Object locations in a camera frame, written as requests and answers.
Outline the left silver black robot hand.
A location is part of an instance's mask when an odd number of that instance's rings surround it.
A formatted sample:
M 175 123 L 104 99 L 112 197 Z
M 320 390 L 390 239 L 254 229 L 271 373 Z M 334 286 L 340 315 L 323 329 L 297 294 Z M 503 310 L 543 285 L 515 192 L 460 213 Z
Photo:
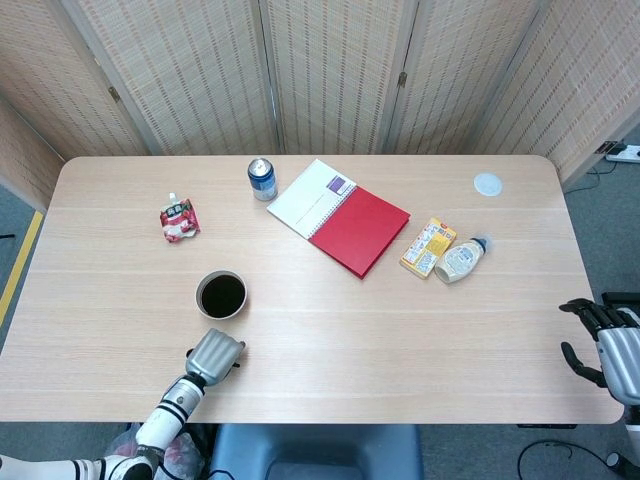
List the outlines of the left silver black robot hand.
M 206 386 L 223 381 L 246 347 L 230 335 L 211 328 L 186 357 L 186 373 L 199 377 Z

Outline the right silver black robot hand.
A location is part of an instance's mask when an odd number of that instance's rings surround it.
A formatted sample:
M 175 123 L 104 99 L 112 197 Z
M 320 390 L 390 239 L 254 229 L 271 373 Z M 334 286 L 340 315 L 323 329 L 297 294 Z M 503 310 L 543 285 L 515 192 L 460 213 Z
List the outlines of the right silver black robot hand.
M 576 315 L 597 350 L 600 368 L 586 366 L 578 359 L 569 342 L 561 351 L 569 368 L 627 407 L 639 406 L 639 313 L 631 306 L 605 306 L 585 298 L 559 306 Z

